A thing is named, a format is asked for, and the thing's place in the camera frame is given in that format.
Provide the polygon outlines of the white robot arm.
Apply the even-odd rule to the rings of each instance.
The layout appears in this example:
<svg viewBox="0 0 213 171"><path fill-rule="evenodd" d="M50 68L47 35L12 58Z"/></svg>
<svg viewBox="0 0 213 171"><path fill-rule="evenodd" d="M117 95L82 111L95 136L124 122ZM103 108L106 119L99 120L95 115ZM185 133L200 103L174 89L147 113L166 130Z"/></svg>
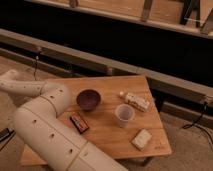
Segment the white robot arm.
<svg viewBox="0 0 213 171"><path fill-rule="evenodd" d="M0 90L32 97L14 112L14 129L54 171L128 171L57 119L71 105L67 86L18 77L16 70L0 75Z"/></svg>

